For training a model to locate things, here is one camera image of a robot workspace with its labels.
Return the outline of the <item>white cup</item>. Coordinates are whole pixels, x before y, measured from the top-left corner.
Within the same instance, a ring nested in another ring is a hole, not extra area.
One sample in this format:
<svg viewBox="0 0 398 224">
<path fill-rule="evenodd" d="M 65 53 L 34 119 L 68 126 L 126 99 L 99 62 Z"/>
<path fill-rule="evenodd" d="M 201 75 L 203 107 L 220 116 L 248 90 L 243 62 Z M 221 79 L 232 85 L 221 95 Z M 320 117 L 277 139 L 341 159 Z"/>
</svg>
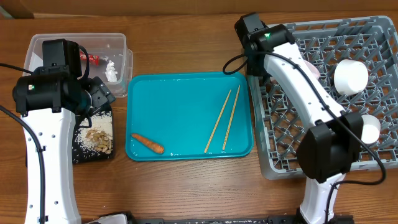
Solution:
<svg viewBox="0 0 398 224">
<path fill-rule="evenodd" d="M 361 117 L 363 119 L 361 140 L 365 144 L 373 144 L 379 139 L 381 124 L 375 116 L 364 114 Z"/>
</svg>

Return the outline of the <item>white bowl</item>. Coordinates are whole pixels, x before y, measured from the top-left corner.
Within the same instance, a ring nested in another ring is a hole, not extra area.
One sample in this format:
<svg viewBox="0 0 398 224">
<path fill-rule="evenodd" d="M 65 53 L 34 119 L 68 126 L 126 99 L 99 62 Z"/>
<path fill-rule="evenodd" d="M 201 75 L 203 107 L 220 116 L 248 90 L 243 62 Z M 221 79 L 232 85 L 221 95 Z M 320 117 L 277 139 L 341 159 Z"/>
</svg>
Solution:
<svg viewBox="0 0 398 224">
<path fill-rule="evenodd" d="M 342 60 L 334 72 L 334 86 L 341 95 L 354 95 L 362 92 L 368 84 L 368 70 L 364 63 L 355 60 Z"/>
</svg>

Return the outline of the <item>wooden chopstick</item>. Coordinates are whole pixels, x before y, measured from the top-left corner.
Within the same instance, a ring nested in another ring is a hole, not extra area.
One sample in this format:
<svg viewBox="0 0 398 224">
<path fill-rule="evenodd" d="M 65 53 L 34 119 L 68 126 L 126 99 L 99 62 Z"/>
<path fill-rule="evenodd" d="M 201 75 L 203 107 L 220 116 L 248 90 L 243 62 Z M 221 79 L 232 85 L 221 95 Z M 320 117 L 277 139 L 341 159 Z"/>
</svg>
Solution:
<svg viewBox="0 0 398 224">
<path fill-rule="evenodd" d="M 222 106 L 222 108 L 221 108 L 221 110 L 220 110 L 220 113 L 219 113 L 219 115 L 218 115 L 218 117 L 217 117 L 217 120 L 216 120 L 216 122 L 215 122 L 215 125 L 213 126 L 211 135 L 210 135 L 210 137 L 209 137 L 209 139 L 208 139 L 208 142 L 207 142 L 206 147 L 205 147 L 205 150 L 204 150 L 204 153 L 205 153 L 205 154 L 207 153 L 208 148 L 209 148 L 209 146 L 210 146 L 210 144 L 211 144 L 211 142 L 212 142 L 213 136 L 214 136 L 214 134 L 215 134 L 215 132 L 216 132 L 216 129 L 217 129 L 217 127 L 218 127 L 218 124 L 219 124 L 219 122 L 220 122 L 220 119 L 221 119 L 221 117 L 222 117 L 222 115 L 223 115 L 224 109 L 225 109 L 225 107 L 226 107 L 226 105 L 227 105 L 227 102 L 228 102 L 228 100 L 229 100 L 230 94 L 231 94 L 231 90 L 229 90 L 229 92 L 228 92 L 228 94 L 227 94 L 227 96 L 226 96 L 226 98 L 225 98 L 225 101 L 224 101 L 224 103 L 223 103 L 223 106 Z"/>
<path fill-rule="evenodd" d="M 236 105 L 237 105 L 238 98 L 239 98 L 240 88 L 241 88 L 241 85 L 238 85 L 238 89 L 237 89 L 236 96 L 235 96 L 235 99 L 234 99 L 233 107 L 232 107 L 231 114 L 230 114 L 230 117 L 229 117 L 228 127 L 227 127 L 226 134 L 225 134 L 224 141 L 223 141 L 223 147 L 222 147 L 223 151 L 225 151 L 226 144 L 228 142 L 229 132 L 230 132 L 231 125 L 232 125 L 232 122 L 233 122 L 234 112 L 236 110 Z"/>
</svg>

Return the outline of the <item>white tissue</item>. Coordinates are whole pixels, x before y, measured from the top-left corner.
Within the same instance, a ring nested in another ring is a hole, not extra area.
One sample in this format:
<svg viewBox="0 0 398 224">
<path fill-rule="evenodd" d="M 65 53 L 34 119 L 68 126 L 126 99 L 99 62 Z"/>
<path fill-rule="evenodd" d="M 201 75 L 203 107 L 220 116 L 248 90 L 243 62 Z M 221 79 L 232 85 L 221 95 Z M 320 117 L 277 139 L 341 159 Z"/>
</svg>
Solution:
<svg viewBox="0 0 398 224">
<path fill-rule="evenodd" d="M 106 71 L 105 71 L 105 75 L 106 75 L 108 82 L 111 82 L 111 83 L 117 82 L 117 80 L 118 80 L 117 74 L 118 74 L 118 72 L 116 71 L 116 69 L 114 67 L 114 62 L 112 62 L 110 60 L 106 66 Z"/>
</svg>

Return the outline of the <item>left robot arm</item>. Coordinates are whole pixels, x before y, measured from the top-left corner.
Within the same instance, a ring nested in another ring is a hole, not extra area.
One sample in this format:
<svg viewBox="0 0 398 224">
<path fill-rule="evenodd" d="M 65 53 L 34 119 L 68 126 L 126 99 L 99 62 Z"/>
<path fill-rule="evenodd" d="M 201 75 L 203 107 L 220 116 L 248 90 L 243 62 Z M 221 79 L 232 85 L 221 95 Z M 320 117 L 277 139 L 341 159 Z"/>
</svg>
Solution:
<svg viewBox="0 0 398 224">
<path fill-rule="evenodd" d="M 100 78 L 88 76 L 89 66 L 81 66 L 85 51 L 69 40 L 46 40 L 43 65 L 13 88 L 26 141 L 26 223 L 81 223 L 73 186 L 74 130 L 116 99 Z"/>
</svg>

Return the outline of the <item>red snack wrapper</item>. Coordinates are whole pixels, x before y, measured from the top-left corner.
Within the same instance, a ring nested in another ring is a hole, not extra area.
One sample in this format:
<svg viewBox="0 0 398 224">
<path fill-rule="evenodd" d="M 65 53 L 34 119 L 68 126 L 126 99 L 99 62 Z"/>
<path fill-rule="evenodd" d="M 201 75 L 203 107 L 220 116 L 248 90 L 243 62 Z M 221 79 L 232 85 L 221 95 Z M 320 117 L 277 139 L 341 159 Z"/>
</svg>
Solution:
<svg viewBox="0 0 398 224">
<path fill-rule="evenodd" d="M 99 65 L 100 64 L 100 57 L 97 55 L 92 54 L 85 54 L 84 52 L 80 51 L 80 59 L 83 61 L 89 61 L 92 65 Z"/>
</svg>

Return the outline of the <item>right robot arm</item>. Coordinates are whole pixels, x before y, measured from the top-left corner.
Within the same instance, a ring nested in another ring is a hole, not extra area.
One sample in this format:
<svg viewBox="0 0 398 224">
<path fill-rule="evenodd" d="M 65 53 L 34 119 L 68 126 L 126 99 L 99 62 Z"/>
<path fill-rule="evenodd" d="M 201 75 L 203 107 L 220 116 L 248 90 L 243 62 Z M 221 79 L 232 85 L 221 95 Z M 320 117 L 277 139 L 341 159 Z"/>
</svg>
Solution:
<svg viewBox="0 0 398 224">
<path fill-rule="evenodd" d="M 285 25 L 268 27 L 258 14 L 251 13 L 242 16 L 234 28 L 249 74 L 276 79 L 305 128 L 296 154 L 307 181 L 295 220 L 352 223 L 351 217 L 336 218 L 333 207 L 340 184 L 359 156 L 362 117 L 345 112 L 326 92 Z"/>
</svg>

